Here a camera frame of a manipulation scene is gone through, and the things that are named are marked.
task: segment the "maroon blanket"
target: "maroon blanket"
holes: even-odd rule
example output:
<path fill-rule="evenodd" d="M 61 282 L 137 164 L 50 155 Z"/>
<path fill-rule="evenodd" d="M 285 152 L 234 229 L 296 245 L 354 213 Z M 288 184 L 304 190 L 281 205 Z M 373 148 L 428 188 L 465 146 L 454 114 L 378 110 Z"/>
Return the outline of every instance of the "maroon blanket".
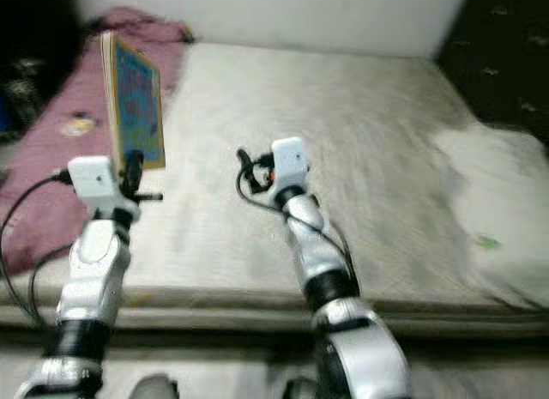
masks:
<path fill-rule="evenodd" d="M 160 69 L 162 103 L 178 78 L 184 26 L 145 13 L 116 8 L 101 18 L 125 43 Z M 77 155 L 109 154 L 109 123 L 99 36 L 87 38 L 75 72 L 21 141 L 0 188 L 0 220 L 31 184 L 67 166 Z M 87 212 L 72 189 L 50 184 L 34 192 L 16 212 L 3 236 L 9 272 L 32 267 L 38 255 L 73 241 Z"/>

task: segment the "book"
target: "book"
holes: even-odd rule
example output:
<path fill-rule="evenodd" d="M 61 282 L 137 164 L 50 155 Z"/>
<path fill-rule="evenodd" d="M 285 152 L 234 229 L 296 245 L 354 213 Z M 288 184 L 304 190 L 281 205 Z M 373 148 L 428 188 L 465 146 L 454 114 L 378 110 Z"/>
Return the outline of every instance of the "book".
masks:
<path fill-rule="evenodd" d="M 101 52 L 117 172 L 132 150 L 143 152 L 144 169 L 165 167 L 158 68 L 111 32 L 101 35 Z"/>

